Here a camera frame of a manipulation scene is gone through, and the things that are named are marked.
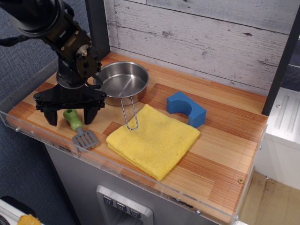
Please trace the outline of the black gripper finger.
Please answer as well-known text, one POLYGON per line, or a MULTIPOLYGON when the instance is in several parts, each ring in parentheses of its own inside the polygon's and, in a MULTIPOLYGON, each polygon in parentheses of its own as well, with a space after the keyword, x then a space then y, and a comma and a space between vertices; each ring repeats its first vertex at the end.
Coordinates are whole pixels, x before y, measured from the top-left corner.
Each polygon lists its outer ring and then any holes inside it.
POLYGON ((50 125, 55 127, 57 126, 57 121, 58 121, 57 111, 45 111, 44 116, 50 125))
POLYGON ((84 108, 84 123, 86 125, 91 124, 96 117, 98 113, 99 108, 98 107, 92 107, 92 108, 84 108))

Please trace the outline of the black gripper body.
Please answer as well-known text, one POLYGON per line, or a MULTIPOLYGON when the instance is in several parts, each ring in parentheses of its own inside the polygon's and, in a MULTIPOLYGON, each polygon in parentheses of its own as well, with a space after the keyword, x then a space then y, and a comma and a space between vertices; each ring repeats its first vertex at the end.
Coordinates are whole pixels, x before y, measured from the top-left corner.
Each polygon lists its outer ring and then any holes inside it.
POLYGON ((85 113, 97 113, 105 106, 106 93, 87 85, 86 78, 69 84, 71 78, 77 77, 77 72, 61 59, 58 60, 58 66, 57 84, 34 95, 37 110, 83 109, 85 113))

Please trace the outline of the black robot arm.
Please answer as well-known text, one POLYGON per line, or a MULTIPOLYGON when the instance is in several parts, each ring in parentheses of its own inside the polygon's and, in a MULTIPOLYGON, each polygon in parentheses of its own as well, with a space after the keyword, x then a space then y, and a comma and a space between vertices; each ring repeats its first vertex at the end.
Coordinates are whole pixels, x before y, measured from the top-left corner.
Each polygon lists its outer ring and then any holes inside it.
POLYGON ((10 14, 20 34, 2 39, 1 46, 41 39, 58 55, 57 85, 34 95, 36 109, 53 126, 57 125, 58 110, 83 109, 84 122, 90 124, 105 106, 107 95, 88 83, 101 71, 100 54, 73 20, 73 9, 61 0, 2 0, 0 7, 10 14))

